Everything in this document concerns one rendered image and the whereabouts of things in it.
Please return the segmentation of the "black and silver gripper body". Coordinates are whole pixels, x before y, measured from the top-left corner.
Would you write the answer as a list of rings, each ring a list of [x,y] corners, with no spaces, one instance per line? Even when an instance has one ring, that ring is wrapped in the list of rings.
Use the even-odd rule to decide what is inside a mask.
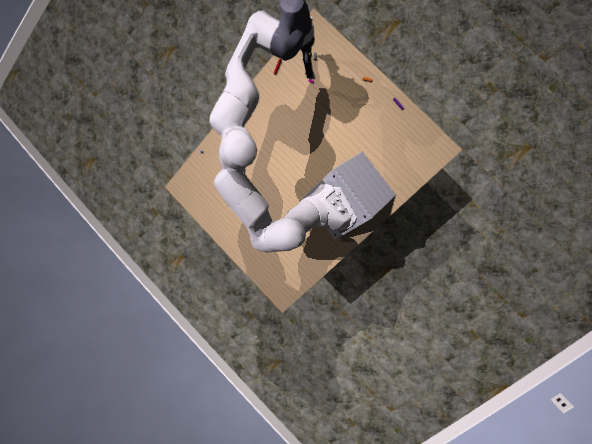
[[[304,55],[305,55],[305,52],[307,52],[307,55],[309,55],[309,53],[310,53],[309,49],[313,46],[314,41],[315,41],[315,37],[313,36],[312,40],[300,49],[303,51]]]

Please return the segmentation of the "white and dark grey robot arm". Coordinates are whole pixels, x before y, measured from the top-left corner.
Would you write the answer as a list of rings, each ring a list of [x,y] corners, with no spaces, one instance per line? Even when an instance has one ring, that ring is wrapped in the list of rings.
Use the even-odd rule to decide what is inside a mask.
[[[279,4],[280,22],[264,11],[249,18],[227,66],[227,85],[210,115],[210,124],[221,138],[226,131],[218,151],[224,170],[218,173],[214,185],[247,227],[252,246],[263,252],[290,251],[302,246],[306,233],[314,226],[341,231],[357,220],[341,188],[323,184],[284,218],[274,221],[267,201],[246,176],[245,168],[254,162],[257,146],[245,124],[259,102],[259,92],[245,70],[246,65],[255,48],[284,61],[292,59],[314,35],[313,18],[305,0],[280,0]]]

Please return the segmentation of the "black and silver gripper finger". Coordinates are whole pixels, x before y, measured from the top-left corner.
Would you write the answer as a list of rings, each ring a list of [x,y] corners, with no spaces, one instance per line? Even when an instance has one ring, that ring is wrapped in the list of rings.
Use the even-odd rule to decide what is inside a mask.
[[[311,52],[311,49],[312,48],[309,49],[310,50],[310,55],[307,55],[307,52],[305,52],[305,55],[304,55],[303,54],[303,51],[301,50],[302,51],[302,54],[303,54],[303,62],[304,62],[305,71],[306,71],[305,75],[306,75],[307,78],[309,78],[309,80],[315,79],[315,75],[314,75],[313,69],[311,68],[312,67],[312,62],[311,62],[312,52]]]

